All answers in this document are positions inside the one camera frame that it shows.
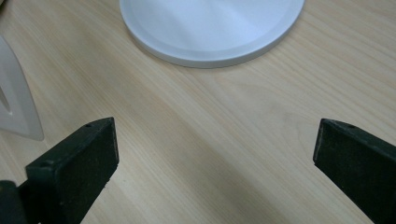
round white plate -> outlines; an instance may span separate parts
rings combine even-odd
[[[120,0],[134,38],[170,63],[214,68],[264,54],[288,32],[304,0]]]

dark object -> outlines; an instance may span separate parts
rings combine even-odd
[[[396,147],[350,124],[323,119],[315,165],[374,223],[396,223]]]
[[[0,181],[0,223],[80,223],[118,163],[114,119],[84,125],[27,165],[18,188]]]

triangular white object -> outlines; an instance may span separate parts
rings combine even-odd
[[[0,129],[35,140],[44,134],[17,57],[0,36]]]

wood grain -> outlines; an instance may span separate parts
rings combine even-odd
[[[46,138],[0,133],[0,179],[114,117],[120,166],[83,223],[371,223],[312,162],[321,118],[396,145],[396,2],[306,0],[267,54],[221,69],[159,60],[116,0],[8,0],[0,35]]]

gray plastic object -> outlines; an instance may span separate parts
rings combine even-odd
[[[0,36],[0,129],[44,139],[32,94],[17,57]]]
[[[134,38],[170,63],[215,68],[244,63],[274,47],[304,0],[120,0]]]

